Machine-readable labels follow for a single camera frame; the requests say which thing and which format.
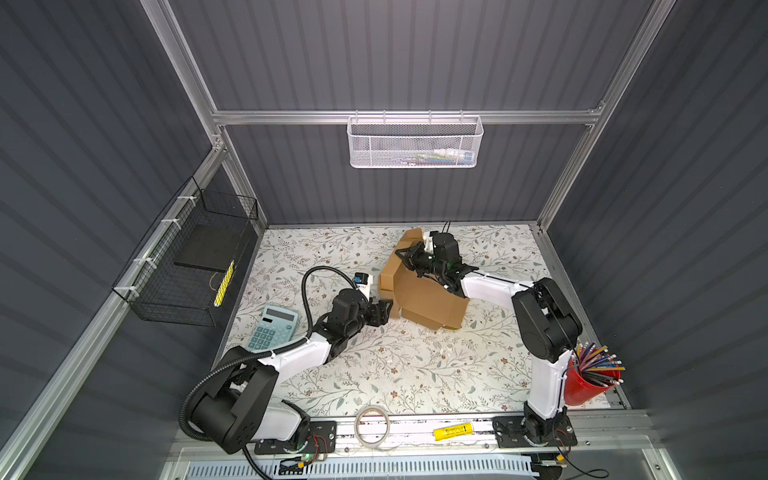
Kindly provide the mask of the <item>brown cardboard box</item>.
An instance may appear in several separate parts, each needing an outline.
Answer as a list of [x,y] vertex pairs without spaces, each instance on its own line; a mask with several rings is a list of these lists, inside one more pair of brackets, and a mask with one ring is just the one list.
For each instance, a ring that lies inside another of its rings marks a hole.
[[379,273],[378,294],[393,302],[391,319],[406,319],[431,330],[460,329],[469,304],[433,280],[418,277],[395,253]]

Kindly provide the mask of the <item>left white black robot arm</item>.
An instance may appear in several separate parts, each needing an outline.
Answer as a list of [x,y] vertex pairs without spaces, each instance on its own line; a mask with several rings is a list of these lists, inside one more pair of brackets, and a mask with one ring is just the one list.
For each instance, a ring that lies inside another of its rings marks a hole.
[[295,403],[275,397],[275,387],[338,357],[364,327],[386,325],[393,306],[390,299],[371,300],[357,288],[346,288],[300,340],[259,353],[231,348],[182,402],[181,430],[228,454],[258,441],[301,449],[311,436],[311,417]]

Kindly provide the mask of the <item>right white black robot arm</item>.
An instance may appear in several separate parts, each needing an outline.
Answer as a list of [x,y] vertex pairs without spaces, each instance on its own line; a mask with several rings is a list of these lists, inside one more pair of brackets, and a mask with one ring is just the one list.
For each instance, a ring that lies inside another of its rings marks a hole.
[[565,386],[569,362],[583,327],[555,280],[512,280],[463,262],[447,231],[432,231],[395,255],[419,278],[428,278],[460,298],[484,300],[514,311],[519,335],[532,356],[530,390],[518,430],[533,446],[555,440],[567,419]]

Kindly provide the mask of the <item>teal calculator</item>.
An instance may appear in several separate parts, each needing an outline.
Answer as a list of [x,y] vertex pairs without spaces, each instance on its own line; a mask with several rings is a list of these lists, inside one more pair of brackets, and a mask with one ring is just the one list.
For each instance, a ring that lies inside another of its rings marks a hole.
[[266,305],[246,348],[257,352],[287,344],[298,326],[298,319],[298,314],[292,310]]

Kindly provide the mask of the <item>markers in white basket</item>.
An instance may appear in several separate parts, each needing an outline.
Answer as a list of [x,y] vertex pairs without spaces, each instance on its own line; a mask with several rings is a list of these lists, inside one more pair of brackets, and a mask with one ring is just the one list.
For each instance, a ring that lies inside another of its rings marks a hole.
[[445,148],[431,151],[406,152],[398,162],[407,166],[458,166],[472,168],[476,165],[475,152]]

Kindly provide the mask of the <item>floral table mat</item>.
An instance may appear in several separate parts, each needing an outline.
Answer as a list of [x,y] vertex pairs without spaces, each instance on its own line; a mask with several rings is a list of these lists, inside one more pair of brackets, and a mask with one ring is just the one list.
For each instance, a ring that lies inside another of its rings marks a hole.
[[[377,276],[404,233],[370,225],[268,230],[225,346],[246,346],[268,304],[318,318],[347,276]],[[406,319],[367,327],[338,358],[279,384],[275,395],[313,416],[353,416],[367,405],[391,414],[500,412],[520,410],[530,384],[513,312],[473,300],[458,330]]]

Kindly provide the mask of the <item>clear tape roll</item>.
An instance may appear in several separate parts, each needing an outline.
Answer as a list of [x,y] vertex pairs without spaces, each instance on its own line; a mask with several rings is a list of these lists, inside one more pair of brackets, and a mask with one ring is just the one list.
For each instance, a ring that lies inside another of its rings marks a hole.
[[364,448],[380,450],[389,438],[392,421],[387,410],[380,405],[367,405],[356,414],[353,434]]

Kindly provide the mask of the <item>black flat pad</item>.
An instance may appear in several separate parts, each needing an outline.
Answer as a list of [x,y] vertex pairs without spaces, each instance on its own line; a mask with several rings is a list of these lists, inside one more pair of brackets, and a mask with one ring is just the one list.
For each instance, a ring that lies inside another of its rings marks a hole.
[[237,248],[240,234],[221,227],[196,225],[174,257],[181,267],[224,273]]

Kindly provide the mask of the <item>yellow label tag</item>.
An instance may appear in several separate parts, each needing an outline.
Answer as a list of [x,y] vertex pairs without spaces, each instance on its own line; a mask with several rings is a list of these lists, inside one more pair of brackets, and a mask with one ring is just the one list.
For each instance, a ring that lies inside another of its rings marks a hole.
[[469,422],[458,425],[450,425],[435,429],[433,431],[433,435],[436,441],[445,441],[461,436],[471,435],[473,433],[473,426]]

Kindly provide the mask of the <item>coloured pencils bundle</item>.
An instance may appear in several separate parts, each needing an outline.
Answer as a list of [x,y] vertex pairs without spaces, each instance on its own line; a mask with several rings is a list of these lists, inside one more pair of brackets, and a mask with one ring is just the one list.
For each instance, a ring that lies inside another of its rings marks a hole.
[[606,346],[579,344],[573,357],[573,369],[581,379],[596,387],[610,388],[623,383],[625,367]]

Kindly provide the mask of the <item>red pencil cup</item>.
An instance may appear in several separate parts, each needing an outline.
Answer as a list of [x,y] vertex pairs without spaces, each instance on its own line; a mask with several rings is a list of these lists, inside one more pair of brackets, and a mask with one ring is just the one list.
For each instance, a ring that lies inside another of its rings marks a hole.
[[568,364],[564,389],[567,406],[580,406],[621,384],[622,368],[581,372],[571,360]]

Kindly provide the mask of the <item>white vented strip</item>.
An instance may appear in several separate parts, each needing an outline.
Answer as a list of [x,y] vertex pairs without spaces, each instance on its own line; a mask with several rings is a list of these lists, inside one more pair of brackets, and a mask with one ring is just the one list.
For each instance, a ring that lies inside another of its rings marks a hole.
[[332,458],[297,473],[279,469],[278,460],[260,460],[259,467],[272,479],[396,479],[451,475],[504,475],[537,478],[532,460],[518,455],[453,455]]

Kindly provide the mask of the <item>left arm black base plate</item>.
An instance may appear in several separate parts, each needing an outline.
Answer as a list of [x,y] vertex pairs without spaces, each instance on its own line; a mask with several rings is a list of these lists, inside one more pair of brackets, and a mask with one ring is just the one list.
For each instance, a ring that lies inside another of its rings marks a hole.
[[335,421],[301,422],[297,431],[288,440],[255,440],[252,443],[252,452],[256,455],[333,453],[336,433]]

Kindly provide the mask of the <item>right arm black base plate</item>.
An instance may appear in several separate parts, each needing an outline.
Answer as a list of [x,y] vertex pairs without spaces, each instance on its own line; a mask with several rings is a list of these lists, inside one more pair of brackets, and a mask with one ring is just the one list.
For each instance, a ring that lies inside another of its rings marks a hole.
[[578,439],[567,415],[539,420],[524,415],[502,415],[492,419],[500,448],[575,447]]

